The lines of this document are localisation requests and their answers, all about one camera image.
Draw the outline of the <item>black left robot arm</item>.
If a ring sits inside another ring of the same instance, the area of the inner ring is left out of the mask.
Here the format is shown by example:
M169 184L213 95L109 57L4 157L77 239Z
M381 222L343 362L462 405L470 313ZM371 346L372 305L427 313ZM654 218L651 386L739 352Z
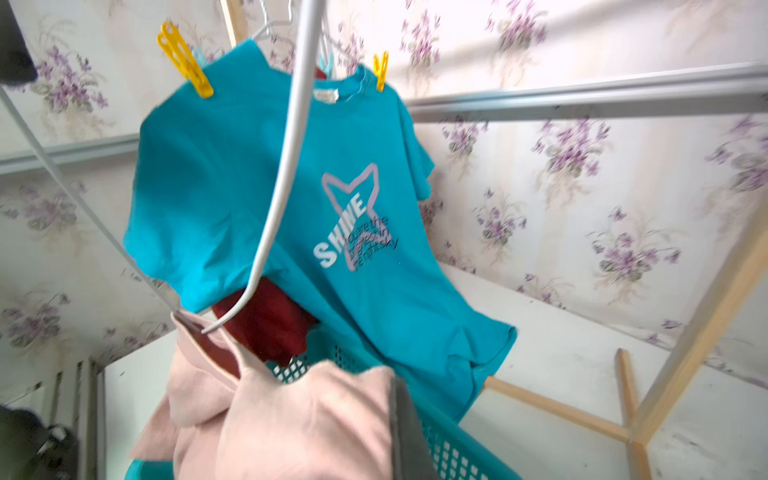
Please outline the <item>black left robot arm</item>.
M1 407L2 479L76 479L79 440L67 427L44 426L25 409Z

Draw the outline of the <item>pink t-shirt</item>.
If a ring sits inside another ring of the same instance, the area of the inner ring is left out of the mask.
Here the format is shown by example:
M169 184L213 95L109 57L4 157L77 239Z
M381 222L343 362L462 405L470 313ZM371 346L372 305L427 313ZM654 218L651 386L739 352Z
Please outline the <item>pink t-shirt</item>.
M172 317L166 392L135 460L176 479L400 479L394 372L349 373L323 360L285 383L226 331Z

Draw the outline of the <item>white hanger of teal shirt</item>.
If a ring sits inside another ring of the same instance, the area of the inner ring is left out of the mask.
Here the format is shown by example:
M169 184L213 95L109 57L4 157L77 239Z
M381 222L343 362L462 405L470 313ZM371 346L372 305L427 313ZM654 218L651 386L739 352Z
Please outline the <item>white hanger of teal shirt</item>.
M257 43L266 43L266 56L272 67L292 74L297 48L298 2L284 1L284 6L286 13L282 18L277 18L270 12L269 1L259 1L263 25L257 28L251 39ZM330 80L335 67L333 45L326 33L326 26L327 19L322 17L315 63L315 77L320 80Z

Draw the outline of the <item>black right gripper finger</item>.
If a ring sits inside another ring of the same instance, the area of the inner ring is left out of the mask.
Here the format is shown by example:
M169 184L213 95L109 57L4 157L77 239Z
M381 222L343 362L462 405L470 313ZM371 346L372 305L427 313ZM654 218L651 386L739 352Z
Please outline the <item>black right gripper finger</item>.
M395 376L389 395L392 478L438 479L420 418L405 381Z

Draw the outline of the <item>yellow clothespin teal shirt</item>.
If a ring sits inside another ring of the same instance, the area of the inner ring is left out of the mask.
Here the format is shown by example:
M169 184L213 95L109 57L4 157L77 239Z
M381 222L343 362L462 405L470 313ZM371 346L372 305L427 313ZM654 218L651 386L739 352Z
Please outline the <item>yellow clothespin teal shirt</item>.
M373 57L373 73L376 76L376 90L383 92L386 86L386 77L389 65L389 52L384 51L381 55Z
M157 43L201 98L208 99L214 95L210 81L173 23L166 21L161 25Z

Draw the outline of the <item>white wire hanger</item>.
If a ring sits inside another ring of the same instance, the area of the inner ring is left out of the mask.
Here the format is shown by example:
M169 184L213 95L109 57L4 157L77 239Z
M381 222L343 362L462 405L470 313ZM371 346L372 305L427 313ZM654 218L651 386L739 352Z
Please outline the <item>white wire hanger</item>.
M325 12L326 3L324 1L307 1L304 3L304 8L299 15L296 58L291 80L287 121L280 162L265 226L259 240L245 291L236 304L227 311L222 318L209 324L207 327L198 330L198 332L203 335L210 335L214 331L222 328L227 322L231 321L253 297L262 277L263 269L274 244L290 197L299 163L300 152L305 138L314 85L314 55L318 50L318 42L322 33L322 21ZM35 157L48 171L49 175L56 181L61 189L64 190L82 214L91 220L97 230L127 262L128 266L134 270L137 276L139 276L148 286L151 286L151 280L141 271L133 258L123 248L121 241L112 234L109 228L104 225L98 215L83 200L80 194L71 187L58 164L40 144L5 90L1 91L1 103L12 118L16 127L26 139Z

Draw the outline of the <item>yellow clothespin teal shirt top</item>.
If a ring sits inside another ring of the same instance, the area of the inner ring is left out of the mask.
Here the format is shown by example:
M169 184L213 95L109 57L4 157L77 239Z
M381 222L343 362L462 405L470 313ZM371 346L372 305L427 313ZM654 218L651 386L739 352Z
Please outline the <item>yellow clothespin teal shirt top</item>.
M373 57L373 73L376 76L376 90L383 92L386 86L386 77L389 65L389 52L384 51L381 55Z

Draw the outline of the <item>teal t-shirt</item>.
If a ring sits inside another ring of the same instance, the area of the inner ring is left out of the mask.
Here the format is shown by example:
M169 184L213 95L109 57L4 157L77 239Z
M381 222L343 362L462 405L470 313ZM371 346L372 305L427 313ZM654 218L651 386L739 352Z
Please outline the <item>teal t-shirt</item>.
M124 246L199 312L243 289L262 237L291 79L245 42L143 121ZM517 336L444 275L420 205L433 162L391 88L366 68L317 81L284 217L264 275L352 343L375 351L460 419Z

